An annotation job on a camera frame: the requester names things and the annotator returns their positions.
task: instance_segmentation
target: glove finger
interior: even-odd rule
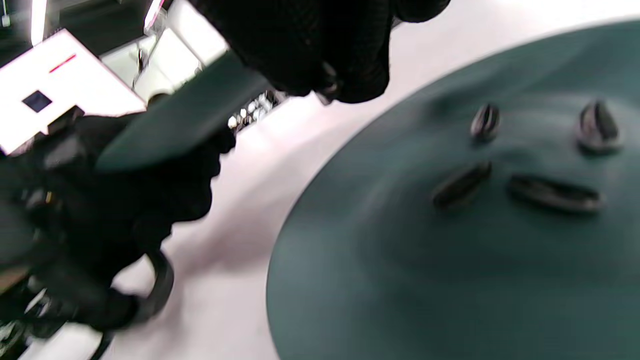
[[[425,22],[442,13],[451,0],[394,0],[395,15],[406,22]]]
[[[321,75],[319,0],[190,0],[247,65],[273,86],[307,95]]]

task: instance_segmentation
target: black cable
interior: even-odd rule
[[[99,360],[111,345],[113,337],[113,333],[110,332],[105,332],[104,334],[102,334],[100,343],[98,344],[98,347],[95,349],[93,355],[91,355],[89,360]]]

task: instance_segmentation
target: dark green plate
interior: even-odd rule
[[[102,153],[97,168],[130,170],[183,155],[227,126],[234,111],[267,87],[264,77],[227,52],[136,119]]]
[[[640,22],[512,49],[423,88],[350,141],[287,219],[267,307],[282,360],[640,359]],[[577,145],[603,99],[623,147]],[[497,137],[470,125],[492,102]],[[443,181],[491,161],[466,206]],[[594,189],[595,214],[509,196],[514,174]]]

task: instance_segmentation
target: ceiling light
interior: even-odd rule
[[[149,11],[147,12],[147,16],[145,17],[145,29],[150,29],[151,26],[153,26],[158,14],[160,13],[162,4],[164,4],[164,0],[153,0],[149,7]]]
[[[47,0],[31,0],[31,45],[33,46],[44,39],[46,14]]]

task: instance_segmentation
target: white surface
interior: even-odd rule
[[[138,48],[148,54],[151,52],[151,48],[153,48],[155,43],[155,35],[143,37],[134,43],[127,44],[119,49],[115,49],[107,54],[101,55],[100,60],[127,86],[131,87],[133,80],[138,74]],[[160,74],[154,66],[149,67],[147,71],[157,72],[156,88],[172,88],[169,80],[164,75]]]
[[[22,103],[36,90],[52,101],[40,113]],[[96,115],[145,109],[136,94],[62,30],[0,69],[0,147],[14,151],[74,105]]]
[[[187,0],[174,0],[167,12],[166,23],[205,65],[214,62],[228,49],[225,39]]]
[[[136,82],[134,91],[143,99],[158,92],[171,94],[195,76],[199,64],[176,34],[166,29],[156,44],[147,69]]]
[[[105,360],[277,360],[265,306],[271,248],[305,185],[348,138],[416,88],[478,57],[627,15],[640,17],[640,3],[455,0],[429,23],[402,25],[392,36],[391,84],[384,96],[326,108],[314,97],[293,99],[240,134],[213,182],[211,214],[178,225],[165,243],[177,275],[168,307],[157,320],[117,338]],[[152,278],[147,267],[136,265],[119,281],[142,290]],[[71,329],[45,352],[33,349],[26,357],[85,360],[87,348],[97,344],[85,336],[83,343]]]

